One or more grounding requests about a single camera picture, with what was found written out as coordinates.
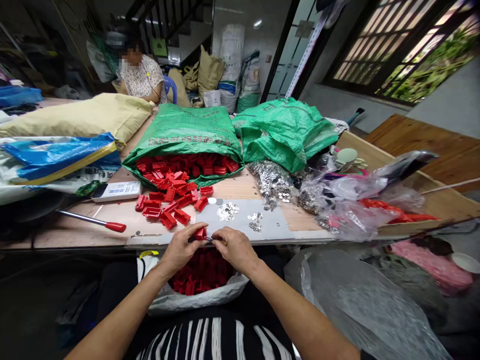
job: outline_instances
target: black and white striped clothing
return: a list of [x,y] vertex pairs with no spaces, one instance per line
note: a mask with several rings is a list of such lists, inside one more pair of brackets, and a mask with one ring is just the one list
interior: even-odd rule
[[159,333],[136,359],[295,359],[290,351],[265,326],[244,325],[225,316],[190,320],[168,328]]

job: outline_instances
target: blue chair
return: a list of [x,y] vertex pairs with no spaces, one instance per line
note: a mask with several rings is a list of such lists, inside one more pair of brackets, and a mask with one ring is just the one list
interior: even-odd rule
[[175,81],[173,81],[168,76],[164,75],[163,80],[165,82],[165,94],[169,94],[169,90],[172,89],[173,91],[173,103],[177,104],[177,85],[175,85]]

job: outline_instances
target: hand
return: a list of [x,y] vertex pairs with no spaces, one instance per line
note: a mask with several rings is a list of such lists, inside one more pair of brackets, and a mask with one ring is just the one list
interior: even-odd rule
[[260,259],[243,232],[224,226],[215,231],[211,237],[225,242],[223,244],[219,240],[212,241],[221,256],[242,274],[248,277],[249,273],[258,267]]
[[159,268],[167,272],[170,279],[177,271],[183,268],[194,255],[195,251],[208,241],[195,240],[189,244],[189,238],[201,228],[206,228],[206,222],[197,222],[177,231],[171,238],[170,244],[165,250],[165,254],[158,263]]

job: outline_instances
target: red handle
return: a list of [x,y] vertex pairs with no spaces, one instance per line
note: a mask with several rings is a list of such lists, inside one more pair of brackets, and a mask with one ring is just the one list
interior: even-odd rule
[[117,233],[123,233],[125,231],[125,229],[127,228],[127,225],[121,224],[121,223],[118,223],[118,222],[107,222],[105,224],[105,227],[107,229],[116,231]]

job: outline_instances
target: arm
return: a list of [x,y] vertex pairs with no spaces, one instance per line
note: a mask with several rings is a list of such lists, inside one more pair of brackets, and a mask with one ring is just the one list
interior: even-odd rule
[[270,303],[303,360],[360,359],[358,349],[315,306],[277,276],[255,253],[244,233],[227,226],[212,237],[223,258],[245,274]]
[[175,233],[165,254],[140,283],[103,319],[65,359],[122,359],[147,310],[164,284],[190,260],[206,241],[188,243],[208,224],[199,222]]

